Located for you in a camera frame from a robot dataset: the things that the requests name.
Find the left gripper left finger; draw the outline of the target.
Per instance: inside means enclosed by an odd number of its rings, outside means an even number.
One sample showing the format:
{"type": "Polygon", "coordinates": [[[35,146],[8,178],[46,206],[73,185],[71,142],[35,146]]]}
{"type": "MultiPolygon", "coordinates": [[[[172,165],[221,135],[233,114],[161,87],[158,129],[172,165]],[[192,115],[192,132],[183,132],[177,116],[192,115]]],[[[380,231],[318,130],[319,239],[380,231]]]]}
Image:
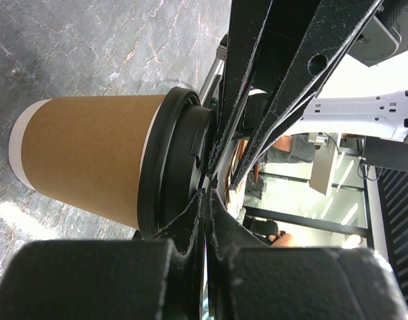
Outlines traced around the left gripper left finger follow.
{"type": "Polygon", "coordinates": [[[0,319],[200,319],[205,192],[148,240],[35,241],[0,282],[0,319]]]}

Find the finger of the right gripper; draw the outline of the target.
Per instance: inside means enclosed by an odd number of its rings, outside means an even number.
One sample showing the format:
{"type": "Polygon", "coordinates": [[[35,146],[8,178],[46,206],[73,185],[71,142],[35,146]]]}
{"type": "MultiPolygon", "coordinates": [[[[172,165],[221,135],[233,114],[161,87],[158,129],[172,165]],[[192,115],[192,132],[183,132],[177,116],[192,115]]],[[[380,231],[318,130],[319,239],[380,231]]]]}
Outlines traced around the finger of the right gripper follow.
{"type": "Polygon", "coordinates": [[[320,1],[311,12],[281,83],[273,89],[267,110],[249,138],[231,181],[233,188],[242,182],[263,150],[300,120],[310,99],[322,88],[380,4],[320,1]]]}
{"type": "Polygon", "coordinates": [[[273,1],[233,1],[223,73],[221,112],[210,152],[208,172],[217,170],[245,107],[253,64],[273,1]]]}

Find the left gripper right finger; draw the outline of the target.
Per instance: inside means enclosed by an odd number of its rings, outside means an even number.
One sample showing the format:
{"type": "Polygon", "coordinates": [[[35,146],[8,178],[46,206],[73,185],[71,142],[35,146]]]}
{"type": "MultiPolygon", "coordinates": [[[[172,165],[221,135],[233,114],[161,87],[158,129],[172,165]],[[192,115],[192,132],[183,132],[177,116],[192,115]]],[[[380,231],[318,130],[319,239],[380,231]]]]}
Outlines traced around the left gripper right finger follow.
{"type": "Polygon", "coordinates": [[[390,264],[366,248],[272,248],[209,192],[209,313],[215,319],[408,319],[390,264]]]}

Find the black plastic cup lid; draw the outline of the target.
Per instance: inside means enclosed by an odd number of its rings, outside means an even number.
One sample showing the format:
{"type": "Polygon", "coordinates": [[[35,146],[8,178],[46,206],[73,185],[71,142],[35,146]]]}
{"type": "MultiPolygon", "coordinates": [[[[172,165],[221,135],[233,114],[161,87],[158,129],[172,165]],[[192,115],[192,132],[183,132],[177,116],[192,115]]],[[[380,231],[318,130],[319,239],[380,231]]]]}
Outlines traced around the black plastic cup lid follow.
{"type": "Polygon", "coordinates": [[[216,122],[193,90],[174,87],[163,99],[141,165],[137,218],[144,238],[178,217],[202,187],[216,122]]]}

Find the brown paper cup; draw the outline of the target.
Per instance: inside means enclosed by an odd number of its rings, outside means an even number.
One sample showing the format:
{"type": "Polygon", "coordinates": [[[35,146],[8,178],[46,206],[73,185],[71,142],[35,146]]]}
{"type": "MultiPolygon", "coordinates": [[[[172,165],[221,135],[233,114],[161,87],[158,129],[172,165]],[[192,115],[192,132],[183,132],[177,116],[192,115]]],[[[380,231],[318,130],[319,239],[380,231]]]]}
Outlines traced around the brown paper cup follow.
{"type": "Polygon", "coordinates": [[[138,228],[145,146],[162,95],[58,97],[15,121],[9,163],[28,188],[138,228]]]}

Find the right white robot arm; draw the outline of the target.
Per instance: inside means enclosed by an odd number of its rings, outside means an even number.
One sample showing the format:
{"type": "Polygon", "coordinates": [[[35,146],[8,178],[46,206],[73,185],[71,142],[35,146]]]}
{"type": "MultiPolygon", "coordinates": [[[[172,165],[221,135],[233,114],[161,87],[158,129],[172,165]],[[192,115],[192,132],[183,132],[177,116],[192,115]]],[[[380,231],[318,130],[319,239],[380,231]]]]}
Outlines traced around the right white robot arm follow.
{"type": "Polygon", "coordinates": [[[408,143],[408,90],[317,97],[381,6],[382,1],[232,2],[209,174],[218,170],[260,71],[270,76],[271,96],[234,172],[233,187],[283,134],[354,133],[408,143]]]}

